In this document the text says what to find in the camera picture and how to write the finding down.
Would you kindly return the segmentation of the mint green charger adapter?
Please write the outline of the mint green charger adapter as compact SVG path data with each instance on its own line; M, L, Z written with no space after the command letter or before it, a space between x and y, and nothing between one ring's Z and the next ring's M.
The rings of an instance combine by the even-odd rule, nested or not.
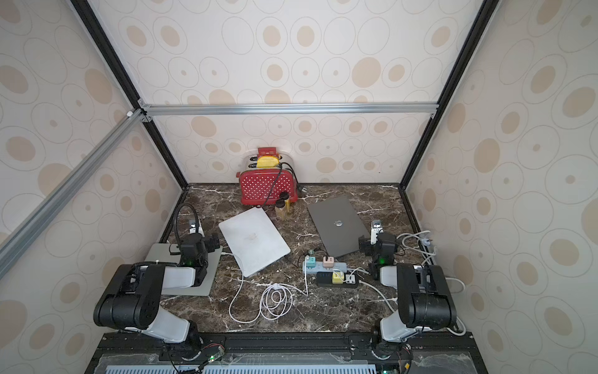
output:
M305 266L307 268L314 268L317 265L316 258L313 256L305 257Z

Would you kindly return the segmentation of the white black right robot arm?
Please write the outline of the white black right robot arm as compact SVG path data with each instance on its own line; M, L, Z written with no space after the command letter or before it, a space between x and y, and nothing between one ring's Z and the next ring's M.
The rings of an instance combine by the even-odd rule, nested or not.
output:
M432 263L429 231L394 235L380 220L371 224L369 238L358 239L359 249L372 261L369 274L394 288L397 307L380 322L383 341L404 343L425 331L443 330L463 336L467 328L457 316L453 294L442 268Z

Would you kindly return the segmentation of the pink charger adapter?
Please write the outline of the pink charger adapter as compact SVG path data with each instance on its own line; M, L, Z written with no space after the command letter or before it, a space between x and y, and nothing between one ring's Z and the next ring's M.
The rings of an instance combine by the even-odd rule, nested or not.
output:
M333 268L335 265L335 260L333 257L326 257L322 260L322 266L324 268Z

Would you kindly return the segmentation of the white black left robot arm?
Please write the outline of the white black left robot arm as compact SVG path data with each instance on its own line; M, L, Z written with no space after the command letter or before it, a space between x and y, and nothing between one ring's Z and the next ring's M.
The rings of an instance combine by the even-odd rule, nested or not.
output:
M209 254L220 247L217 235L207 238L193 205L179 204L173 218L177 262L145 261L118 267L97 301L98 327L140 332L166 344L202 345L197 324L160 305L162 292L198 288L208 277Z

